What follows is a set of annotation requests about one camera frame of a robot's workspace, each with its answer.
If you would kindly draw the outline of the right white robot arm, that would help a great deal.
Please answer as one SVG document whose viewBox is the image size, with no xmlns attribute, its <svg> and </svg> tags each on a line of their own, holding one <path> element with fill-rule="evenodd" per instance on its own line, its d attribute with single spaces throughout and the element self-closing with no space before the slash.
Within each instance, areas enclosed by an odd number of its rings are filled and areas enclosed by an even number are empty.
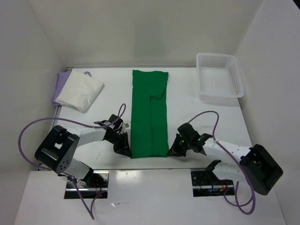
<svg viewBox="0 0 300 225">
<path fill-rule="evenodd" d="M 188 150 L 213 159 L 205 168 L 210 184 L 220 180 L 250 181 L 256 193 L 267 195 L 283 175 L 282 168 L 263 146 L 248 147 L 214 140 L 212 135 L 200 135 L 192 125 L 185 123 L 178 128 L 167 155 L 184 157 Z"/>
</svg>

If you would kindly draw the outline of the green t shirt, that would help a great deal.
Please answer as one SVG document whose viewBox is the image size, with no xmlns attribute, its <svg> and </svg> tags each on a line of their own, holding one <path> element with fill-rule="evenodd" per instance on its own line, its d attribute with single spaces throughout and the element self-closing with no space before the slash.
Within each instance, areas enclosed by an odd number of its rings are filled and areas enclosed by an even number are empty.
<svg viewBox="0 0 300 225">
<path fill-rule="evenodd" d="M 131 158 L 166 157 L 168 73 L 132 72 Z"/>
</svg>

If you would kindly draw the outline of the purple t shirt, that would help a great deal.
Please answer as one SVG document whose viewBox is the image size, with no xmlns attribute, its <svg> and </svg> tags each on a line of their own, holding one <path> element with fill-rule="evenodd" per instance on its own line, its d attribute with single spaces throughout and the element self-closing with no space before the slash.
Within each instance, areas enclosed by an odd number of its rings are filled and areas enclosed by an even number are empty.
<svg viewBox="0 0 300 225">
<path fill-rule="evenodd" d="M 67 71 L 67 72 L 63 72 L 63 73 L 59 73 L 58 74 L 58 81 L 56 84 L 56 90 L 54 93 L 54 97 L 52 100 L 52 104 L 54 106 L 59 106 L 59 105 L 69 105 L 69 106 L 73 106 L 73 107 L 77 107 L 76 106 L 76 102 L 78 100 L 76 100 L 77 97 L 80 96 L 80 91 L 85 91 L 87 90 L 87 86 L 84 83 L 79 83 L 80 81 L 86 81 L 85 78 L 83 78 L 84 76 L 87 77 L 91 77 L 91 74 L 89 71 L 86 71 L 83 73 L 83 75 L 79 76 L 79 81 L 75 82 L 75 77 L 73 75 L 71 75 L 72 72 L 71 71 Z M 65 84 L 67 83 L 67 87 L 66 90 L 63 91 L 64 94 L 66 93 L 70 93 L 71 95 L 73 95 L 74 99 L 72 99 L 71 97 L 68 97 L 68 99 L 63 99 L 62 102 L 56 102 L 57 97 L 60 95 L 61 91 L 63 90 Z"/>
</svg>

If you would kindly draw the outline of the cream t shirt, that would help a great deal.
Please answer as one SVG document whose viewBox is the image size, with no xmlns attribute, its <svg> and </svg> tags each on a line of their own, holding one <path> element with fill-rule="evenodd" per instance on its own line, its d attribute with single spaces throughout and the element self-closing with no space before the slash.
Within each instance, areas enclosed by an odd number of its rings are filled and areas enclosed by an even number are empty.
<svg viewBox="0 0 300 225">
<path fill-rule="evenodd" d="M 67 105 L 77 108 L 80 112 L 86 112 L 96 97 L 99 95 L 105 84 L 91 77 L 90 73 L 81 73 L 72 70 L 63 83 L 54 102 L 59 105 Z"/>
</svg>

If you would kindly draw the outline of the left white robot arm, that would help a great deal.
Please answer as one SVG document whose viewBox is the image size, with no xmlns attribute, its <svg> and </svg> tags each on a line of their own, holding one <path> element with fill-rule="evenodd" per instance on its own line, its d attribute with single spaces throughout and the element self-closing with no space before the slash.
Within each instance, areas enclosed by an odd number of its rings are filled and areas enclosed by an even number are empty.
<svg viewBox="0 0 300 225">
<path fill-rule="evenodd" d="M 98 179 L 94 170 L 85 163 L 73 159 L 75 150 L 93 142 L 108 141 L 115 153 L 131 157 L 128 134 L 123 120 L 112 114 L 108 120 L 97 121 L 100 128 L 81 127 L 66 129 L 54 126 L 35 152 L 35 159 L 58 175 L 70 176 L 82 187 L 89 187 Z"/>
</svg>

